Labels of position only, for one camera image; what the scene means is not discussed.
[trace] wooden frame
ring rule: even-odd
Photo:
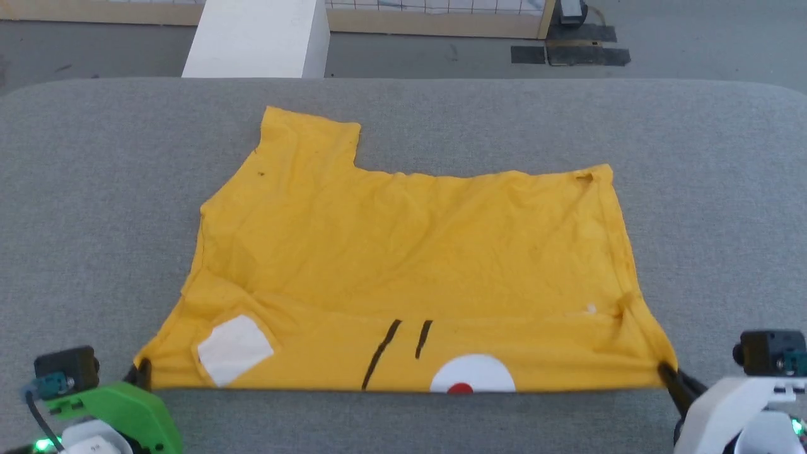
[[[328,10],[328,24],[332,32],[543,40],[554,7],[555,0],[546,0],[542,16]],[[203,8],[204,5],[177,3],[0,0],[0,19],[198,25]]]

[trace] gray fabric surface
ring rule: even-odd
[[[0,448],[37,436],[35,355],[119,379],[177,301],[199,206],[274,105],[363,125],[357,164],[468,176],[608,162],[682,367],[739,374],[742,330],[807,329],[807,97],[739,83],[107,79],[0,99]],[[670,452],[662,390],[159,392],[187,452]]]

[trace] green led light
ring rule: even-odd
[[[58,439],[59,442],[61,443],[61,437],[57,437],[56,439]],[[37,452],[50,451],[51,448],[53,448],[53,442],[50,439],[46,439],[46,438],[38,439],[34,443],[34,449]]]

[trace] yellow cloth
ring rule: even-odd
[[[539,392],[655,387],[660,361],[677,367],[609,166],[388,174],[353,164],[359,129],[266,109],[260,145],[201,208],[177,306],[136,358],[154,387]],[[268,355],[214,331],[239,316]],[[239,363],[251,348],[256,364]]]

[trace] white semicircle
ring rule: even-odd
[[[471,386],[474,393],[515,393],[510,371],[490,355],[464,355],[445,363],[432,379],[432,393],[447,393],[456,384]]]

